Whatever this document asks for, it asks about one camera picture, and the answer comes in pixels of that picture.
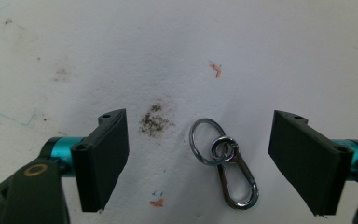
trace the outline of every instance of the white surface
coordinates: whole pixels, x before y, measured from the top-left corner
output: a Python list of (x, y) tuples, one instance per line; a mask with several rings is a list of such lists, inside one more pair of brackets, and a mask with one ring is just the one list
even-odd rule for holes
[[(157, 101), (175, 126), (152, 138), (139, 121)], [(128, 164), (101, 214), (82, 213), (75, 180), (63, 180), (72, 223), (351, 223), (358, 184), (336, 216), (314, 217), (268, 147), (274, 109), (358, 138), (358, 1), (0, 0), (0, 181), (50, 137), (87, 135), (120, 108)], [(200, 118), (239, 142), (260, 187), (252, 209), (225, 205), (216, 170), (191, 153)], [(163, 207), (150, 205), (154, 191)]]

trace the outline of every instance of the silver keychain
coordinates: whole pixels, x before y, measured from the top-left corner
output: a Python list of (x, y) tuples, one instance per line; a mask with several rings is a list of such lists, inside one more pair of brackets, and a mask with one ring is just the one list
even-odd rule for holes
[[(213, 140), (212, 155), (214, 161), (209, 161), (205, 159), (197, 150), (196, 143), (194, 141), (195, 131), (197, 127), (202, 123), (211, 124), (221, 135), (220, 137)], [(225, 197), (226, 203), (230, 207), (234, 209), (246, 210), (251, 208), (253, 205), (255, 205), (258, 199), (258, 186), (255, 182), (255, 178), (252, 176), (251, 171), (249, 170), (248, 166), (246, 165), (245, 161), (243, 160), (240, 154), (238, 143), (233, 138), (226, 136), (225, 131), (223, 131), (222, 127), (220, 127), (218, 123), (216, 123), (212, 119), (197, 120), (190, 128), (189, 142), (190, 142), (191, 150), (193, 151), (194, 155), (200, 162), (202, 162), (205, 165), (217, 166), (220, 182), (222, 184), (223, 195)], [(221, 144), (225, 144), (225, 151), (222, 153), (222, 155), (219, 156), (217, 153), (217, 147)], [(226, 171), (223, 165), (225, 163), (232, 163), (240, 166), (240, 170), (242, 171), (243, 175), (245, 176), (250, 186), (249, 189), (250, 196), (248, 197), (248, 200), (244, 202), (238, 202), (231, 198), (228, 182), (226, 178)]]

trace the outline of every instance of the carabiner clip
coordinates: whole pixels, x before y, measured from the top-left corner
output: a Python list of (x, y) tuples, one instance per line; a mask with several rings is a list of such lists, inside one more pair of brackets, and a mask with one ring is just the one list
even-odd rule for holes
[(217, 165), (217, 170), (219, 172), (220, 182), (222, 184), (222, 190), (223, 190), (223, 195), (225, 196), (225, 201), (230, 207), (234, 209), (247, 210), (251, 208), (253, 205), (255, 205), (258, 199), (258, 186), (255, 182), (255, 178), (253, 177), (251, 171), (249, 170), (248, 166), (246, 165), (245, 161), (243, 160), (240, 154), (238, 143), (231, 137), (221, 136), (214, 140), (212, 145), (212, 154), (215, 159), (219, 158), (219, 155), (217, 153), (217, 147), (220, 144), (229, 144), (231, 146), (231, 150), (233, 150), (233, 156), (228, 157), (226, 159), (226, 162), (239, 165), (240, 170), (245, 175), (245, 178), (250, 186), (249, 189), (250, 193), (249, 196), (247, 197), (248, 200), (246, 202), (235, 201), (234, 199), (231, 198), (231, 195), (229, 193), (225, 167), (223, 166), (223, 164)]

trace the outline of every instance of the orange paint mark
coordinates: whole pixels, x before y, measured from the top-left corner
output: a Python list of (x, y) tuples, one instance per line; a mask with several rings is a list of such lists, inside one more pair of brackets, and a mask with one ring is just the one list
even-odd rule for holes
[(222, 69), (220, 66), (217, 66), (215, 63), (210, 63), (209, 66), (212, 67), (214, 71), (216, 71), (216, 78), (220, 78), (220, 75), (222, 74)]
[(164, 204), (164, 199), (159, 199), (157, 202), (150, 202), (150, 205), (154, 207), (162, 207)]

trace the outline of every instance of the metal clasp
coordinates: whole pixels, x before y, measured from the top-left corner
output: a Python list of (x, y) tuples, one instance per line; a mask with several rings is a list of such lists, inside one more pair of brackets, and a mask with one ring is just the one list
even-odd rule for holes
[(220, 182), (222, 184), (222, 190), (223, 190), (223, 195), (225, 197), (225, 201), (230, 207), (234, 209), (241, 209), (241, 210), (249, 209), (253, 205), (255, 205), (258, 199), (258, 186), (255, 182), (255, 178), (253, 177), (251, 171), (249, 170), (248, 166), (246, 165), (245, 161), (243, 160), (240, 154), (238, 143), (231, 137), (221, 136), (214, 140), (212, 145), (212, 154), (215, 159), (219, 158), (217, 153), (217, 147), (220, 144), (229, 145), (231, 147), (231, 150), (233, 151), (233, 156), (227, 158), (226, 162), (237, 164), (250, 186), (249, 189), (250, 193), (249, 196), (247, 197), (248, 200), (244, 202), (235, 201), (234, 199), (231, 198), (229, 192), (225, 167), (223, 164), (217, 165), (217, 170), (219, 172)]

